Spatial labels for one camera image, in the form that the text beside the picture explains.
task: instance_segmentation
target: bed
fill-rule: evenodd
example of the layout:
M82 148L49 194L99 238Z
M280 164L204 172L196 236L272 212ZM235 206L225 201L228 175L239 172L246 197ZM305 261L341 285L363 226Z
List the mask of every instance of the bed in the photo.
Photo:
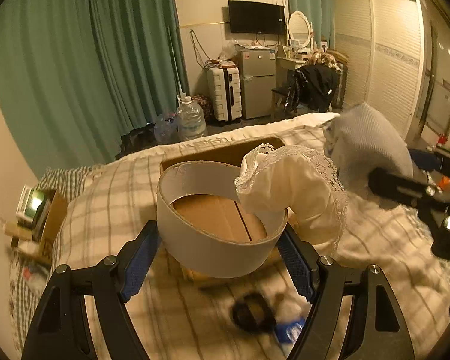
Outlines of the bed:
M224 132L211 137L156 146L106 166L49 171L41 187L58 188L70 201L53 247L53 266L92 266L136 237L147 220L156 218L159 164L165 158L199 152L230 142L275 135L286 144L322 150L321 124L334 113L301 115L269 125ZM412 209L383 211L348 193L347 226L336 259L350 267L380 265L401 305L415 355L423 358L450 318L450 263L434 257L428 228ZM12 261L10 306L15 346L23 348L38 299L21 280L26 263ZM183 279L178 263L161 247L138 295L127 303L130 318L151 359L284 359L269 335L240 332L230 321L235 300L253 290L272 299L293 287L282 262L261 268L228 285L198 290ZM99 359L109 354L99 329L93 298L86 299L90 329ZM346 328L350 299L345 299L329 358L337 358Z

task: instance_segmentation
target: gray ribbed fabric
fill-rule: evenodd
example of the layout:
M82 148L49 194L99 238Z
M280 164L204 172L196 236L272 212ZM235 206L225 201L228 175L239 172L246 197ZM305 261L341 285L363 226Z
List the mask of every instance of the gray ribbed fabric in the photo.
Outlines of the gray ribbed fabric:
M324 136L325 155L347 190L368 196L368 174L376 167L413 176L407 145L385 116L368 104L349 108L328 122Z

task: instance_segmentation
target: television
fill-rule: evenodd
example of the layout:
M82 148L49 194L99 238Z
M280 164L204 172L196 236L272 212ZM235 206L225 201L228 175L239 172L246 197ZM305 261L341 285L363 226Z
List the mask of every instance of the television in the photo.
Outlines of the television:
M285 33L285 10L282 5L229 0L228 10L231 33Z

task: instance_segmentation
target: open cardboard box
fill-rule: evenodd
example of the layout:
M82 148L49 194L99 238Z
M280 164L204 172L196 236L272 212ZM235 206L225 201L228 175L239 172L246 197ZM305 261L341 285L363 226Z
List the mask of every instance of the open cardboard box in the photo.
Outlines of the open cardboard box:
M166 159L160 164L160 173L168 167L187 161L214 161L240 167L243 157L262 143L269 143L275 149L285 145L278 137L248 139L216 149ZM224 240L249 242L267 236L265 227L257 216L246 212L240 203L224 197L189 195L176 200L174 209L195 227ZM275 248L263 266L269 266L280 258ZM182 272L186 279L194 281L200 287L218 285L229 280L209 278L186 267L182 267Z
M51 266L51 256L53 250L53 242L62 226L66 216L68 202L56 190L45 190L47 196L51 198L50 211L46 217L43 234L41 236L38 250L34 254L24 253L18 249L18 238L12 237L11 248L21 255L24 255L40 264Z

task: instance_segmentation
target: gray mini refrigerator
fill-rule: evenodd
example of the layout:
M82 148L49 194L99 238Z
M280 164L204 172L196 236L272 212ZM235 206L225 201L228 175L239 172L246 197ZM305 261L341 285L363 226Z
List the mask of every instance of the gray mini refrigerator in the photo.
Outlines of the gray mini refrigerator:
M275 50L241 50L238 70L245 119L271 114L271 90L275 87Z

